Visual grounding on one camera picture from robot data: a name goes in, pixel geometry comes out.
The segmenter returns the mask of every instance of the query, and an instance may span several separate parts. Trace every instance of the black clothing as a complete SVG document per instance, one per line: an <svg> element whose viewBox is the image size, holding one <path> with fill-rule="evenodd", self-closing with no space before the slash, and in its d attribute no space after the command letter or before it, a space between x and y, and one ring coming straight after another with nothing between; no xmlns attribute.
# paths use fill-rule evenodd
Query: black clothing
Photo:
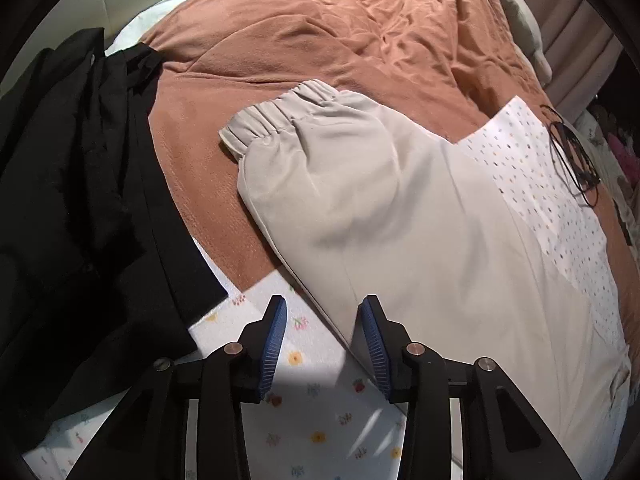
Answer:
<svg viewBox="0 0 640 480"><path fill-rule="evenodd" d="M194 351L187 326L226 297L154 152L162 59L104 57L103 33L42 51L0 100L0 416L21 450Z"/></svg>

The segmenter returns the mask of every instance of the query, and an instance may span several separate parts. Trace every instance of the metal screw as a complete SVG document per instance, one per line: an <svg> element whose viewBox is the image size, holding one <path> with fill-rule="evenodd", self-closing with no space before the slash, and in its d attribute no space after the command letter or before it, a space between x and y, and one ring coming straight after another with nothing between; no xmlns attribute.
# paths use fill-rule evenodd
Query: metal screw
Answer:
<svg viewBox="0 0 640 480"><path fill-rule="evenodd" d="M424 354L424 345L420 343L409 343L406 346L406 351L411 355L422 355Z"/></svg>
<svg viewBox="0 0 640 480"><path fill-rule="evenodd" d="M225 354L236 355L242 351L242 345L238 342L227 343L225 345Z"/></svg>
<svg viewBox="0 0 640 480"><path fill-rule="evenodd" d="M156 372L164 372L169 366L171 366L171 359L167 359L166 357L161 357L154 361Z"/></svg>
<svg viewBox="0 0 640 480"><path fill-rule="evenodd" d="M478 366L485 372L493 372L497 364L490 357L481 357L478 359Z"/></svg>

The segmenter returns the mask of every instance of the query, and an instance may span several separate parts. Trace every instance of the brown blanket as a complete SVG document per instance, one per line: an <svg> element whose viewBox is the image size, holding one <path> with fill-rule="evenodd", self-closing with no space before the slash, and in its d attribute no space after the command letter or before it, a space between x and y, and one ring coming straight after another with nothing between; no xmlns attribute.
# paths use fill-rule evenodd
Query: brown blanket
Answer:
<svg viewBox="0 0 640 480"><path fill-rule="evenodd" d="M242 206L238 167L218 140L241 109L316 78L451 142L515 95L543 123L551 118L498 0L188 0L143 41L167 59L150 123L168 185L192 235L242 290L278 261ZM640 280L604 188L596 214L633 358Z"/></svg>

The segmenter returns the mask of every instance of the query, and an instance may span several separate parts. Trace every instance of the polka dot fabric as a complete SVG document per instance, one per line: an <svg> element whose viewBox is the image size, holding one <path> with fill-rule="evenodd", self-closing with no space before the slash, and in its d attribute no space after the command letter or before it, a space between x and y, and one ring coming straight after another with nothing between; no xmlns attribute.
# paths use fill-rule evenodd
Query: polka dot fabric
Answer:
<svg viewBox="0 0 640 480"><path fill-rule="evenodd" d="M589 298L602 338L624 348L606 237L549 142L544 125L514 97L458 145L492 176L505 202L536 234L543 253ZM559 146L558 152L567 162Z"/></svg>

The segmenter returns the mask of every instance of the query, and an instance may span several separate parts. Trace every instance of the curtain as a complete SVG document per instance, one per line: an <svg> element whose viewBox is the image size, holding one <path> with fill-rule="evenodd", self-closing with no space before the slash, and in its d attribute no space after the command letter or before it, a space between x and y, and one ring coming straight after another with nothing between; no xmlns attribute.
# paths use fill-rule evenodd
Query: curtain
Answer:
<svg viewBox="0 0 640 480"><path fill-rule="evenodd" d="M586 0L525 0L540 25L553 79L545 91L571 122L615 67L622 45Z"/></svg>

